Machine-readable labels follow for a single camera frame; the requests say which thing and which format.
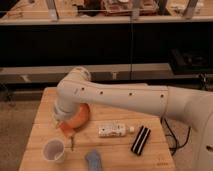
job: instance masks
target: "paper cup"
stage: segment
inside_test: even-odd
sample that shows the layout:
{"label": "paper cup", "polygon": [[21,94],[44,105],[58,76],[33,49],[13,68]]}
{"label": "paper cup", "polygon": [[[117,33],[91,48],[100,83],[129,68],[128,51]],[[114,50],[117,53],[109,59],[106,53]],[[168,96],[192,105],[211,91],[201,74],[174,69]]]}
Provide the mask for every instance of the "paper cup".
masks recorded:
{"label": "paper cup", "polygon": [[49,162],[62,163],[65,160],[64,143],[60,139],[48,141],[43,148],[43,156]]}

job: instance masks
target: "tiled floor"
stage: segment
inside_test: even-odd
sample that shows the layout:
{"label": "tiled floor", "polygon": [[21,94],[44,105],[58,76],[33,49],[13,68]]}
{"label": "tiled floor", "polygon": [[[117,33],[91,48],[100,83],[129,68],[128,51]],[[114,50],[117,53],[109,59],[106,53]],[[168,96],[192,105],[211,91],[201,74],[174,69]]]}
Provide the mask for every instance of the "tiled floor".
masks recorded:
{"label": "tiled floor", "polygon": [[[32,128],[33,119],[37,112],[40,95],[18,95],[12,102],[0,102],[0,170],[16,171],[19,168],[22,155]],[[169,120],[170,125],[181,142],[184,141],[187,127],[176,121]],[[173,156],[177,171],[188,171],[192,160],[194,132],[189,143]]]}

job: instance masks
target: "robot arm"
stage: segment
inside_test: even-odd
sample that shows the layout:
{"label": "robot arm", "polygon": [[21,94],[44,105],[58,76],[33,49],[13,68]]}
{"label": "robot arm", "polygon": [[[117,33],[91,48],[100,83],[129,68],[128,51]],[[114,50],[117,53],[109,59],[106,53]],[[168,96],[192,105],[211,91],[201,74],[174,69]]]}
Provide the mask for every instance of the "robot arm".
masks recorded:
{"label": "robot arm", "polygon": [[57,86],[55,118],[66,120],[80,103],[101,103],[190,125],[198,132],[193,170],[213,169],[213,93],[167,86],[103,85],[90,82],[90,73],[74,68]]}

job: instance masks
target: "wooden tabletop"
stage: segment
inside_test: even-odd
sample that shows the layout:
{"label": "wooden tabletop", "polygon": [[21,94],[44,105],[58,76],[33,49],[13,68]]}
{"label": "wooden tabletop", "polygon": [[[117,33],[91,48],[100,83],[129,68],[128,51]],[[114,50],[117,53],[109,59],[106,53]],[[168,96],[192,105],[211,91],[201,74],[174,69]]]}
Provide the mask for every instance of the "wooden tabletop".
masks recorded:
{"label": "wooden tabletop", "polygon": [[[168,0],[167,9],[172,16],[182,15],[178,14],[171,8],[172,4],[181,4],[187,6],[189,0]],[[204,6],[199,13],[195,13],[195,16],[212,16],[213,15],[213,0],[203,0]]]}
{"label": "wooden tabletop", "polygon": [[[167,9],[172,16],[177,14],[172,8],[171,4],[187,5],[188,0],[168,0]],[[77,7],[75,5],[83,5],[84,0],[55,0],[56,9],[59,18],[77,17]],[[204,7],[200,13],[195,15],[212,16],[213,15],[213,1],[204,0]],[[45,0],[35,0],[35,3],[30,4],[28,0],[20,0],[2,19],[49,19],[49,11]]]}
{"label": "wooden tabletop", "polygon": [[[70,141],[60,130],[54,128],[52,120],[55,88],[46,88],[34,120],[33,128],[22,159],[20,171],[87,171],[85,155],[96,149],[101,155],[103,171],[171,171],[175,170],[173,159],[159,118],[109,106],[90,104],[89,122],[78,130],[74,138],[74,150]],[[99,138],[98,125],[116,121],[135,127],[135,133],[119,138]],[[130,151],[139,127],[151,129],[150,137],[142,151],[136,156]],[[66,159],[62,164],[49,163],[43,159],[42,148],[52,138],[65,143]]]}

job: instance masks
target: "orange object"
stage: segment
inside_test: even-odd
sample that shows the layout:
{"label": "orange object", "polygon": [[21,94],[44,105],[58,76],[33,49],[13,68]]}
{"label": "orange object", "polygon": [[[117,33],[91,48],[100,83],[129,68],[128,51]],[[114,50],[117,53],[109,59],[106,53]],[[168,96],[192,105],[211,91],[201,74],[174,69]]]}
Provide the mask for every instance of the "orange object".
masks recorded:
{"label": "orange object", "polygon": [[69,120],[63,121],[59,124],[59,128],[67,138],[74,136],[75,128],[79,128],[87,123],[89,120],[89,106],[88,104],[80,104],[78,112]]}

